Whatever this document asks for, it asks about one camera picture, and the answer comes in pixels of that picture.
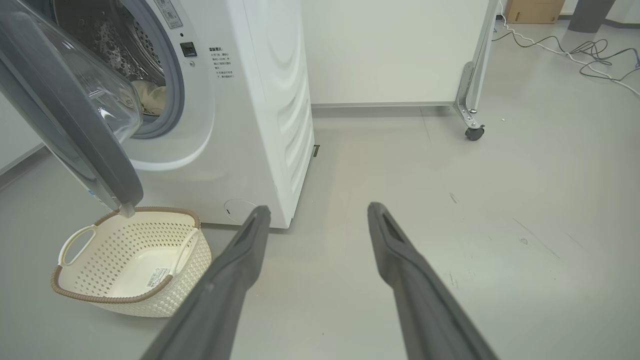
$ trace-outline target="washing machine door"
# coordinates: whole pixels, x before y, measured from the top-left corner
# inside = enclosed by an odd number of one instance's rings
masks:
[[[21,0],[0,0],[0,83],[92,195],[134,214],[142,185],[120,142],[142,109],[128,80]]]

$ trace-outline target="basket handle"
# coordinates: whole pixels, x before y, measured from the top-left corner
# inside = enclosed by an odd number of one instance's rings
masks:
[[[196,227],[195,229],[191,230],[191,232],[185,237],[184,241],[182,242],[182,245],[180,245],[180,250],[178,250],[178,258],[173,262],[173,265],[171,266],[171,270],[169,270],[170,275],[174,275],[174,276],[177,275],[178,264],[180,263],[180,260],[182,260],[182,255],[184,255],[184,251],[187,249],[187,244],[189,244],[189,240],[191,240],[191,238],[194,237],[194,235],[197,234],[199,230],[200,229]]]
[[[98,229],[98,227],[96,225],[89,225],[87,227],[83,227],[82,229],[76,231],[73,235],[71,235],[71,237],[69,237],[69,239],[67,239],[67,242],[65,242],[65,244],[62,246],[62,249],[60,250],[60,255],[58,256],[58,265],[60,265],[62,267],[66,267],[66,266],[69,266],[69,265],[73,264],[74,261],[78,258],[78,256],[80,256],[83,253],[83,251],[86,249],[86,247],[89,246],[91,241],[93,241],[93,238],[97,234],[97,229]],[[67,251],[69,250],[71,245],[74,243],[74,241],[76,239],[78,239],[80,237],[80,235],[86,233],[87,231],[93,231],[93,235],[91,236],[89,241],[86,242],[84,247],[76,254],[76,256],[74,256],[74,258],[71,260],[71,262],[66,263],[65,262],[65,256],[67,255]]]

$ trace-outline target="metal bracket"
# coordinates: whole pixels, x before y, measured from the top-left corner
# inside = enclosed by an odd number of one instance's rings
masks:
[[[460,115],[462,120],[470,129],[480,129],[481,127],[484,127],[484,125],[478,124],[473,113],[469,111],[469,108],[467,107],[467,95],[469,93],[469,88],[471,87],[471,81],[474,78],[475,70],[476,65],[474,62],[470,61],[465,65],[465,70],[462,72],[462,79],[460,80],[460,87],[458,88],[456,103],[453,106],[456,113]]]

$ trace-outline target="front-loading washing machine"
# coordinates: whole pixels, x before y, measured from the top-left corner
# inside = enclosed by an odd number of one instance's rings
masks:
[[[287,228],[314,148],[300,0],[0,0],[3,92],[106,207]]]

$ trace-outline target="brown basket rim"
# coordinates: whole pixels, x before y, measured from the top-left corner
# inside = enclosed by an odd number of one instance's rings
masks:
[[[162,206],[141,206],[139,208],[136,208],[136,212],[178,213],[178,214],[189,215],[195,221],[194,227],[196,229],[200,229],[200,218],[198,218],[198,215],[196,215],[191,210],[180,209],[180,208],[169,208],[169,207],[162,207]],[[98,221],[94,223],[94,225],[100,226],[100,224],[116,216],[117,214],[118,213],[116,213],[115,211],[112,213],[109,213],[99,218]],[[171,282],[171,280],[173,279],[172,275],[167,275],[155,288],[147,291],[142,295],[138,295],[135,297],[97,297],[97,296],[78,294],[78,293],[74,293],[73,291],[68,291],[61,288],[60,273],[62,273],[62,269],[63,267],[58,265],[53,270],[53,274],[51,275],[51,288],[53,289],[53,291],[55,291],[60,295],[70,297],[72,299],[82,300],[86,302],[96,302],[99,304],[133,304],[136,302],[147,300],[150,297],[154,296],[155,294],[159,293],[167,285],[169,285],[169,282]]]

